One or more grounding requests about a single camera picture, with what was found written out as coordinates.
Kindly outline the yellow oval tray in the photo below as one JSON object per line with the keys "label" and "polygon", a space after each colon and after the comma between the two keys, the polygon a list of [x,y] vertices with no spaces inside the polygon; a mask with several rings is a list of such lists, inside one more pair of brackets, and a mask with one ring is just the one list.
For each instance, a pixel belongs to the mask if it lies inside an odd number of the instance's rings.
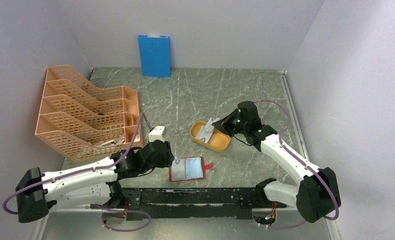
{"label": "yellow oval tray", "polygon": [[212,151],[215,151],[217,153],[224,152],[228,148],[228,146],[231,142],[231,137],[226,134],[223,134],[219,130],[215,129],[213,131],[212,136],[210,137],[209,141],[203,142],[197,138],[197,135],[204,125],[206,125],[206,122],[202,121],[202,120],[198,120],[193,124],[193,126],[191,127],[191,129],[189,131],[192,140],[195,143],[200,144],[200,145],[202,145],[208,149],[211,149]]}

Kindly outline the red leather card holder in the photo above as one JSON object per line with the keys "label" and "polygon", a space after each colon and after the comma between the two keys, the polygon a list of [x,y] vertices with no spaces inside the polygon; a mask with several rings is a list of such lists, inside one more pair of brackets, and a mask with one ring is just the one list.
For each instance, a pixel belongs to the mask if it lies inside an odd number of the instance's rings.
{"label": "red leather card holder", "polygon": [[169,168],[169,181],[170,182],[204,180],[206,178],[206,171],[211,170],[214,166],[214,164],[212,162],[205,163],[203,156],[184,157],[184,158],[176,158],[176,159],[183,159],[184,160],[186,177],[182,180],[177,180],[177,181],[172,180],[171,166],[174,163],[174,161],[173,161],[170,168]]}

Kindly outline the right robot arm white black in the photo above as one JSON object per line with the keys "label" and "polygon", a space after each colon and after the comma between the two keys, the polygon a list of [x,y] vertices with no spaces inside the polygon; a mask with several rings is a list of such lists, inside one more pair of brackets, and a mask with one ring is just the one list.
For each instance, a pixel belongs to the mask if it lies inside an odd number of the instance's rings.
{"label": "right robot arm white black", "polygon": [[269,156],[294,181],[294,185],[274,178],[260,182],[261,190],[255,194],[259,206],[281,203],[296,208],[308,223],[321,218],[334,221],[339,217],[341,198],[335,172],[309,162],[282,139],[282,131],[263,124],[256,102],[239,103],[233,112],[213,122],[212,126],[229,137],[243,135],[246,145]]}

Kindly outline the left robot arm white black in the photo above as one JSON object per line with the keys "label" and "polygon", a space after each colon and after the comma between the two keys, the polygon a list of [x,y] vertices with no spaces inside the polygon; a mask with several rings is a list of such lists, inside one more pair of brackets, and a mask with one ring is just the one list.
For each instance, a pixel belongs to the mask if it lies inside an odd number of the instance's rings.
{"label": "left robot arm white black", "polygon": [[170,142],[155,140],[80,167],[54,172],[31,168],[15,187],[18,221],[34,222],[52,211],[80,205],[124,206],[128,198],[120,180],[168,168],[173,160]]}

